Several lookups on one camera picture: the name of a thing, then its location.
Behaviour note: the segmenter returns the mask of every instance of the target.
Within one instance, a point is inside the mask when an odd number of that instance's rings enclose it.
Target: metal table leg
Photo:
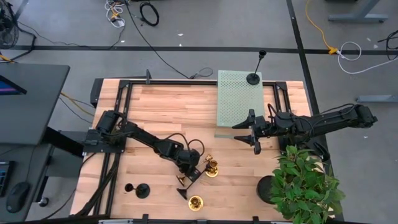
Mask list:
[[[398,103],[398,95],[368,95],[359,96],[358,103]]]
[[[387,14],[370,14],[369,12],[380,0],[368,0],[368,2],[354,13],[329,15],[329,21],[334,22],[384,22]]]

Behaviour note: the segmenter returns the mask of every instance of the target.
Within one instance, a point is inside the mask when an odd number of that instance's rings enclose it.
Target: black knob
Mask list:
[[[266,56],[266,54],[267,54],[267,52],[266,52],[265,50],[260,50],[260,51],[259,51],[259,58],[260,58],[260,59],[263,59],[264,56]]]

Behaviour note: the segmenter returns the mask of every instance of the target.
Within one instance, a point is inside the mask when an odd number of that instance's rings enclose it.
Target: pegboard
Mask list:
[[[217,126],[232,127],[243,122],[249,109],[254,109],[256,116],[264,115],[264,94],[260,82],[250,85],[246,76],[252,72],[218,71],[217,81]]]

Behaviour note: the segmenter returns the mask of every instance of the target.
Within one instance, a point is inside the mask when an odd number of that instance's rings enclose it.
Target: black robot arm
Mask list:
[[[190,179],[194,178],[198,172],[195,168],[200,158],[198,151],[190,149],[189,146],[187,146],[188,150],[185,150],[182,143],[169,138],[159,139],[140,128],[136,123],[127,121],[122,113],[104,111],[95,131],[100,133],[102,140],[107,144],[117,144],[122,142],[123,138],[133,138],[151,147],[161,158],[172,161],[180,172]]]
[[[318,142],[312,141],[312,138],[347,127],[370,128],[377,121],[370,109],[363,105],[351,105],[338,111],[311,117],[296,116],[288,112],[276,112],[270,104],[268,104],[268,109],[271,121],[266,121],[263,116],[256,117],[254,110],[250,109],[248,118],[232,127],[233,129],[252,129],[251,135],[235,136],[234,138],[254,146],[255,154],[261,152],[259,138],[287,136],[288,144],[320,151],[319,156],[325,161],[329,159],[330,155]]]

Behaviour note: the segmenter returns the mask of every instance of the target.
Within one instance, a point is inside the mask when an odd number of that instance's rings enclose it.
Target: yellow cable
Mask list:
[[[321,28],[319,28],[317,25],[315,25],[315,23],[312,22],[310,16],[308,15],[308,4],[309,4],[309,3],[310,3],[310,0],[307,0],[307,3],[305,4],[305,15],[307,16],[308,21],[310,21],[311,24],[312,24],[313,26],[315,26],[315,28],[317,28],[317,29],[321,32],[322,38],[323,38],[323,42],[324,42],[325,45],[329,48],[329,54],[334,54],[334,53],[336,53],[336,52],[338,51],[338,49],[335,48],[335,47],[330,47],[330,46],[328,45],[328,43],[326,42],[326,38],[325,38],[325,34],[323,33],[323,30],[322,30]]]
[[[7,57],[0,55],[0,58],[2,58],[3,60],[6,60],[8,62],[13,62],[11,59],[8,59]]]
[[[88,112],[87,110],[84,110],[80,105],[78,105],[75,100],[73,98],[71,98],[70,96],[66,95],[65,93],[61,92],[61,95],[66,97],[68,100],[70,100],[75,106],[77,106],[77,108],[79,108],[82,112],[94,116],[92,113]]]

